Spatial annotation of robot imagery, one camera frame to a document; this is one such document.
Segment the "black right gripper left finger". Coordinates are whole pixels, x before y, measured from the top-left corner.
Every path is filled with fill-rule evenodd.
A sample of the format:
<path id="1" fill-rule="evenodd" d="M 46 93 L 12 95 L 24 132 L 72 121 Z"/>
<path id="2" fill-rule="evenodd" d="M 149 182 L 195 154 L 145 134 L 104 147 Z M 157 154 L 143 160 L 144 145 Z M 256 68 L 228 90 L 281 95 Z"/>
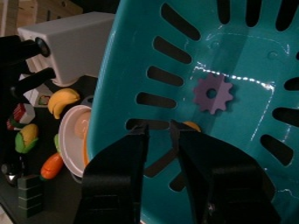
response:
<path id="1" fill-rule="evenodd" d="M 139 224 L 148 125 L 135 126 L 92 158 L 73 224 Z"/>

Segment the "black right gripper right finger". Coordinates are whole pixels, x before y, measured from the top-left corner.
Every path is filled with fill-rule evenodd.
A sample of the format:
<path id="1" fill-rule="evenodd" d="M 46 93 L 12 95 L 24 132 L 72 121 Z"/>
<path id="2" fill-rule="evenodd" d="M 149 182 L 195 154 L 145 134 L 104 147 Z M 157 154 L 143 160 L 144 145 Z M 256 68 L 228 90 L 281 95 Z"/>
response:
<path id="1" fill-rule="evenodd" d="M 195 224 L 280 224 L 256 160 L 233 145 L 171 121 Z"/>

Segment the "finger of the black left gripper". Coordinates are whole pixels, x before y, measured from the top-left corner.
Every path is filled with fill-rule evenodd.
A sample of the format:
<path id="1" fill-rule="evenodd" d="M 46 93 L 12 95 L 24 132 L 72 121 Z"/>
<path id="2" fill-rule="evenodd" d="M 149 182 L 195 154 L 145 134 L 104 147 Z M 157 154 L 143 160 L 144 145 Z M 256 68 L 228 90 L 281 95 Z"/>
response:
<path id="1" fill-rule="evenodd" d="M 22 96 L 25 92 L 37 88 L 46 80 L 56 77 L 54 71 L 50 67 L 44 68 L 40 72 L 30 74 L 28 77 L 17 81 L 10 87 L 13 96 Z"/>
<path id="2" fill-rule="evenodd" d="M 48 57 L 50 55 L 50 49 L 45 41 L 41 38 L 36 38 L 21 42 L 18 53 L 24 59 L 29 59 L 38 54 L 42 57 Z"/>

